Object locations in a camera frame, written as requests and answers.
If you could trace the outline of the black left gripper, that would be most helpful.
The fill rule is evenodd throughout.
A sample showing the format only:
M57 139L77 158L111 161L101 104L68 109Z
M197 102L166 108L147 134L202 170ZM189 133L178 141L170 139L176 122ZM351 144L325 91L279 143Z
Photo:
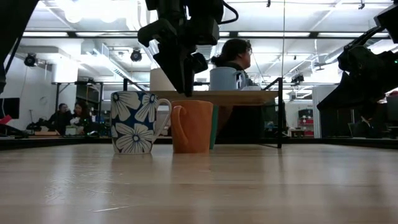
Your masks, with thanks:
M220 38L219 25L224 14L222 0L146 0L147 9L156 11L158 19L141 27L138 41L148 47L156 40L164 46L216 45ZM208 69L203 54L180 55L159 52L154 55L178 93L192 96L193 75Z

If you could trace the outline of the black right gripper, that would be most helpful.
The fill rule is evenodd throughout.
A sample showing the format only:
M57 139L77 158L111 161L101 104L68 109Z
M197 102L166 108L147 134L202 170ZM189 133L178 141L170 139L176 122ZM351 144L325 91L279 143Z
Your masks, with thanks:
M360 116L373 119L377 103L370 100L380 100L397 88L397 53L374 54L363 45L345 47L338 66L343 71L340 84L317 104L317 109L359 108Z

